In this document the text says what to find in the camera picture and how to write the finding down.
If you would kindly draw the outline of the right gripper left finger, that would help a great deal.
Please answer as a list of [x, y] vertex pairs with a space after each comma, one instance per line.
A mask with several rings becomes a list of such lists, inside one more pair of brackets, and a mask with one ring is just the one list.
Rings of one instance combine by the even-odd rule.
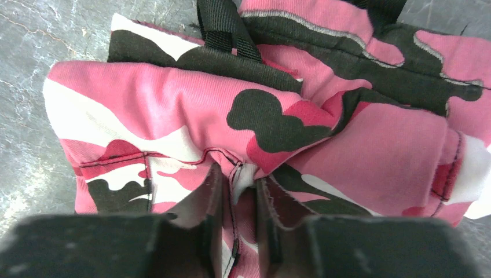
[[221, 277], [224, 185], [214, 164], [164, 214], [27, 218], [1, 243], [1, 276]]

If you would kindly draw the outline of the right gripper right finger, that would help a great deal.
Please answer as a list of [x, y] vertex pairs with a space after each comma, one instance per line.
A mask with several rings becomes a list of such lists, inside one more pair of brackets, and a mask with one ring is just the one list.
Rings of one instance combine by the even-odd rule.
[[478, 277], [465, 241], [435, 218], [316, 214], [256, 181], [262, 277]]

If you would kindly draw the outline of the pink camouflage bag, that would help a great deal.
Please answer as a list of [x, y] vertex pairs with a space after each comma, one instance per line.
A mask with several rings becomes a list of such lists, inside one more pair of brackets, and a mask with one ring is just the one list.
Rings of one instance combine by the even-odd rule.
[[488, 216], [490, 42], [398, 23], [403, 6], [198, 1], [200, 38], [115, 14], [107, 61], [43, 84], [75, 212], [164, 214], [217, 164], [221, 277], [262, 277], [263, 178], [316, 214]]

